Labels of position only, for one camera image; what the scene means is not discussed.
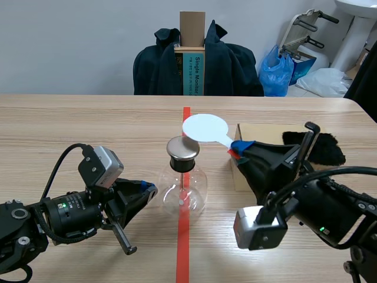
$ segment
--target white sink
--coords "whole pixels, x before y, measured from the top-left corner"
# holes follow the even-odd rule
[[[335,0],[335,4],[344,12],[355,16],[331,65],[344,72],[356,64],[377,20],[377,0]]]
[[[377,19],[377,0],[335,0],[344,12],[368,19]]]

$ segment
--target white wall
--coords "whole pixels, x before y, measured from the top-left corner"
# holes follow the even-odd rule
[[[223,40],[250,48],[259,64],[312,7],[342,20],[315,37],[333,57],[350,16],[332,0],[2,0],[0,93],[132,94],[135,56],[159,28],[179,28],[179,10],[206,11],[207,28],[215,19],[229,32]]]

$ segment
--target robotic arm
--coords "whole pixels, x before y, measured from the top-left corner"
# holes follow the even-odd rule
[[[368,167],[339,167],[314,171],[307,161],[320,128],[306,123],[309,132],[301,145],[275,146],[235,141],[232,149],[241,159],[239,170],[257,197],[259,206],[237,211],[234,232],[241,249],[277,247],[293,215],[327,245],[350,248],[352,261],[344,263],[354,283],[362,276],[368,283],[377,278],[377,199],[358,194],[329,176],[340,174],[377,175]],[[365,215],[353,235],[339,242]]]
[[[48,198],[60,164],[77,147],[82,148],[84,155],[78,171],[85,191]],[[21,282],[29,282],[32,269],[28,263],[46,251],[47,236],[54,245],[69,245],[94,236],[99,228],[112,230],[123,251],[133,254],[137,247],[131,246],[123,229],[155,197],[157,188],[145,181],[120,179],[122,171],[123,164],[105,147],[93,149],[86,144],[73,144],[67,148],[38,203],[25,206],[20,200],[10,200],[0,205],[0,274],[21,268],[27,274]]]

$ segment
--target white paddle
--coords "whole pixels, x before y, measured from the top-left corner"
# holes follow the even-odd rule
[[[183,123],[183,133],[197,142],[218,142],[228,149],[233,140],[228,137],[228,124],[212,114],[197,114],[190,116]]]

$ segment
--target blue plastic bag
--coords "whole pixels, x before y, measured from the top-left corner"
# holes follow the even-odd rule
[[[263,59],[259,72],[264,96],[286,96],[294,67],[289,55],[279,58],[279,47],[275,45]]]

